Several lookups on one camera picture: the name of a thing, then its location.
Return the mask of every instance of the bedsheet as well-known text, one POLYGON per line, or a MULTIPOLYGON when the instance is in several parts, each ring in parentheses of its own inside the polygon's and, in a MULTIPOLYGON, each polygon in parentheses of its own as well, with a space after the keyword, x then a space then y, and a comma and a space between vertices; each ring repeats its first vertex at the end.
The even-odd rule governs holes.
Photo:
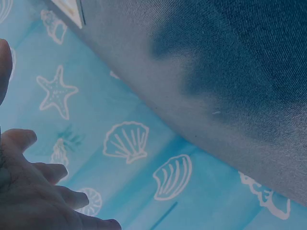
POLYGON ((13 71, 1 129, 33 129, 29 161, 64 164, 78 211, 127 230, 305 229, 307 209, 169 129, 40 1, 0 0, 13 71))

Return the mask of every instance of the conch shell print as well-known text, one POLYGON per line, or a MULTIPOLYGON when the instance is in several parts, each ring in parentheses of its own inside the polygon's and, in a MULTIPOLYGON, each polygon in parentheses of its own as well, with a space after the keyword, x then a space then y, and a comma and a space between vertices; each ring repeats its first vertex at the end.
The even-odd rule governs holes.
POLYGON ((59 138, 56 144, 53 146, 53 153, 51 154, 51 162, 52 164, 63 164, 64 166, 68 166, 68 158, 66 156, 66 149, 64 146, 64 140, 59 138))
POLYGON ((13 0, 0 0, 0 24, 7 18, 13 5, 13 0))
POLYGON ((102 206, 102 199, 100 193, 92 188, 82 188, 78 192, 85 193, 90 203, 89 205, 80 208, 77 211, 91 217, 96 216, 102 206))
POLYGON ((126 158, 131 164, 147 156, 145 151, 149 127, 135 122, 125 121, 115 125, 107 132, 103 154, 110 157, 126 158))
POLYGON ((67 31, 67 25, 57 18, 53 11, 42 10, 40 16, 47 29, 48 35, 52 37, 54 42, 62 45, 67 31))
POLYGON ((257 195, 261 207, 266 207, 274 216, 280 219, 285 220, 289 218, 290 211, 291 211, 291 208, 290 208, 291 200, 290 199, 287 199, 287 204, 286 204, 287 210, 286 212, 283 212, 280 209, 278 209, 272 201, 272 196, 273 196, 274 191, 263 190, 264 193, 262 193, 261 191, 256 191, 255 188, 261 188, 262 185, 260 185, 254 179, 250 178, 249 176, 244 175, 241 172, 239 172, 239 174, 240 174, 241 182, 249 186, 249 189, 252 192, 252 194, 257 195))
POLYGON ((170 158, 153 173, 158 184, 154 198, 162 201, 176 197, 187 186, 191 174, 192 162, 188 155, 170 158))

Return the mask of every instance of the white outline pattern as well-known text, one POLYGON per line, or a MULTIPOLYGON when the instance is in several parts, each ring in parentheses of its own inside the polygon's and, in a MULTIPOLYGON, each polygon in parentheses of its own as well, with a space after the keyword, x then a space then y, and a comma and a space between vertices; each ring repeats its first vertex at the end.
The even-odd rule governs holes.
POLYGON ((66 167, 67 175, 61 179, 61 181, 66 180, 68 178, 69 172, 67 166, 69 164, 69 160, 66 156, 66 149, 64 146, 64 140, 59 138, 55 145, 53 146, 53 153, 51 154, 51 161, 52 164, 63 164, 66 167))
POLYGON ((78 192, 85 193, 90 203, 88 206, 80 208, 77 211, 91 217, 97 216, 102 206, 102 198, 100 193, 93 188, 82 188, 78 192))
POLYGON ((0 24, 8 17, 13 6, 13 0, 0 0, 0 24))
POLYGON ((67 100, 70 96, 76 94, 79 89, 75 86, 65 85, 63 82, 63 66, 59 65, 57 73, 52 81, 47 81, 42 76, 37 76, 37 83, 47 92, 39 109, 46 110, 52 106, 56 107, 65 120, 69 120, 69 110, 67 100))
POLYGON ((131 164, 137 159, 145 158, 147 157, 145 147, 148 133, 149 127, 135 121, 124 121, 123 123, 114 125, 111 130, 106 133, 103 154, 109 157, 126 158, 126 164, 131 164), (108 144, 112 144, 118 150, 108 153, 108 144))
POLYGON ((40 12, 40 17, 43 21, 44 26, 47 29, 48 35, 52 37, 53 41, 55 41, 57 44, 62 45, 65 33, 67 31, 67 25, 62 20, 57 18, 53 11, 42 10, 40 12), (61 37, 57 37, 56 34, 58 26, 62 26, 63 28, 63 33, 61 37))
POLYGON ((241 172, 238 172, 240 174, 241 182, 242 184, 246 184, 249 186, 249 189, 252 194, 256 195, 259 204, 261 207, 266 207, 274 216, 280 218, 280 219, 288 219, 290 216, 290 211, 291 211, 291 200, 287 199, 287 212, 284 213, 280 209, 278 209, 275 204, 272 201, 272 196, 274 191, 268 191, 264 190, 264 193, 266 194, 264 197, 267 199, 266 201, 263 201, 262 199, 262 192, 261 191, 256 191, 254 188, 254 185, 258 188, 262 187, 259 183, 257 183, 254 179, 250 178, 249 176, 244 175, 241 172))
POLYGON ((191 174, 192 161, 188 155, 181 154, 168 159, 167 162, 153 173, 153 178, 158 184, 157 191, 154 195, 155 200, 170 200, 179 195, 188 185, 191 174), (163 175, 163 182, 157 176, 158 173, 163 175))
POLYGON ((16 56, 16 51, 11 48, 11 54, 12 54, 12 63, 13 63, 13 67, 12 67, 12 72, 11 72, 11 76, 10 76, 10 79, 9 81, 11 81, 14 77, 14 72, 15 72, 15 67, 16 67, 16 60, 17 60, 17 56, 16 56))

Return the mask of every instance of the hand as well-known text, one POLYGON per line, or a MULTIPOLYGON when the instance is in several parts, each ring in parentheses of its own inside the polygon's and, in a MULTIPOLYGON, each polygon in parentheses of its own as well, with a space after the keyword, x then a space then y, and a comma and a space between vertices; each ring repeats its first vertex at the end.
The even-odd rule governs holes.
MULTIPOLYGON (((0 104, 11 68, 10 48, 0 40, 0 104)), ((25 159, 23 152, 36 142, 33 131, 11 129, 0 139, 0 229, 121 229, 115 220, 101 220, 74 211, 89 201, 84 193, 55 185, 67 175, 63 165, 30 163, 25 159)))

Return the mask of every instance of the cloth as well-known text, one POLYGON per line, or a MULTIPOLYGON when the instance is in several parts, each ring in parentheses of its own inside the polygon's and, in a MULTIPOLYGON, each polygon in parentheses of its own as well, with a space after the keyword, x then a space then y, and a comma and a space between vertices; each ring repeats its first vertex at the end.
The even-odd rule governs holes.
POLYGON ((80 0, 79 29, 174 131, 307 206, 307 3, 80 0))
POLYGON ((26 158, 63 163, 60 183, 89 196, 80 212, 127 230, 305 229, 305 207, 174 133, 41 2, 0 1, 0 36, 1 129, 37 133, 26 158))

